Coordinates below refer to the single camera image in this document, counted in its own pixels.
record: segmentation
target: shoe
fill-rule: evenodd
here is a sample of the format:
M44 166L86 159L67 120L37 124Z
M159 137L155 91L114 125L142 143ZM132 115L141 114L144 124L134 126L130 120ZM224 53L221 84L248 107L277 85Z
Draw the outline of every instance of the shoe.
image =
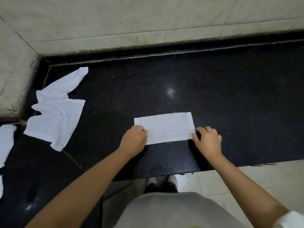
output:
M154 183L154 184L158 185L156 177L150 177L150 178L148 178L148 180L147 180L147 186L150 185L151 183Z
M176 186L176 188L177 188L177 179L176 179L176 176L170 175L170 176L168 177L167 182L172 182L172 183Z

